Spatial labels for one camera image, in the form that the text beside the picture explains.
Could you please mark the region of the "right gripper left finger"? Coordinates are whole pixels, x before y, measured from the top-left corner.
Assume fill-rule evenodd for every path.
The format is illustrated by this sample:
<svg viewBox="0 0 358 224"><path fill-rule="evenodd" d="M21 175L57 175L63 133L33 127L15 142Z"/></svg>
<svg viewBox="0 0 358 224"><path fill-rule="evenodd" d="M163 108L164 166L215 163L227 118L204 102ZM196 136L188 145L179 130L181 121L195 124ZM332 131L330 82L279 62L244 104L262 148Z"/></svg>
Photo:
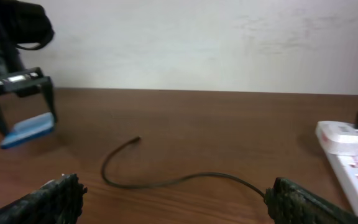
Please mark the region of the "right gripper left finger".
<svg viewBox="0 0 358 224"><path fill-rule="evenodd" d="M0 208L0 224L76 224L87 191L76 174L63 175Z"/></svg>

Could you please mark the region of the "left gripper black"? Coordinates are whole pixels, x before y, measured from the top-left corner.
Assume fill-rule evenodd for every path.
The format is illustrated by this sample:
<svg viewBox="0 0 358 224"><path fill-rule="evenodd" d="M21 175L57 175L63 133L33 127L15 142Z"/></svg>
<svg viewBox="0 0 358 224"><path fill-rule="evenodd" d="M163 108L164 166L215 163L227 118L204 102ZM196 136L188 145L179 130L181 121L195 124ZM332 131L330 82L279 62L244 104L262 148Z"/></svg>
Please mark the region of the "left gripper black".
<svg viewBox="0 0 358 224"><path fill-rule="evenodd" d="M58 117L55 110L52 79L45 76L39 67L0 76L0 95L15 93L18 97L27 97L40 93L41 86L42 94L47 102L49 111L53 116L54 122L57 123ZM9 134L9 130L1 110L0 133L3 136Z"/></svg>

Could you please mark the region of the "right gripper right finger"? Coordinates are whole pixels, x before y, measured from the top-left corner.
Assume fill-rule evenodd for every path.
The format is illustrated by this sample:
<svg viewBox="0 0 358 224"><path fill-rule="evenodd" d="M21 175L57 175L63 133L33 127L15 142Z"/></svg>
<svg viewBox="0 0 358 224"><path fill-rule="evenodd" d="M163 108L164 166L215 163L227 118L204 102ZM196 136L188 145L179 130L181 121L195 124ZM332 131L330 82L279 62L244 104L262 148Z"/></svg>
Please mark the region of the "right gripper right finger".
<svg viewBox="0 0 358 224"><path fill-rule="evenodd" d="M264 195L275 224L358 224L358 217L286 178L275 179Z"/></svg>

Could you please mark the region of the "blue Galaxy smartphone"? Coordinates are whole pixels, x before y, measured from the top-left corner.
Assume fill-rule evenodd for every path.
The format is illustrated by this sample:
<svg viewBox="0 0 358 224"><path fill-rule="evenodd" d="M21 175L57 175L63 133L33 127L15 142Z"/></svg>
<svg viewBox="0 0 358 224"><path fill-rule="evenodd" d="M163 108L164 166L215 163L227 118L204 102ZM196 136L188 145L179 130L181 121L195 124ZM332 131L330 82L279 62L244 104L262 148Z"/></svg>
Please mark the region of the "blue Galaxy smartphone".
<svg viewBox="0 0 358 224"><path fill-rule="evenodd" d="M23 120L13 126L8 135L1 141L0 148L9 149L50 134L54 127L55 120L51 112Z"/></svg>

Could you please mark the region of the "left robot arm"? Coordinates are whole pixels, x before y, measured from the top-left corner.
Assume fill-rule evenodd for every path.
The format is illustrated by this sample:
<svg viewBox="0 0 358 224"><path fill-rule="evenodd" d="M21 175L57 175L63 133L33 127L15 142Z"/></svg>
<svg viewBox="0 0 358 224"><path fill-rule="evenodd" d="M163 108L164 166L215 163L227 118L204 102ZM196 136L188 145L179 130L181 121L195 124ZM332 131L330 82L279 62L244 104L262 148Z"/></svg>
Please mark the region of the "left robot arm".
<svg viewBox="0 0 358 224"><path fill-rule="evenodd" d="M52 23L39 4L0 0L0 95L14 93L20 98L43 94L55 114L52 79L39 67L26 69L20 50L40 50L54 38ZM0 133L9 129L0 110Z"/></svg>

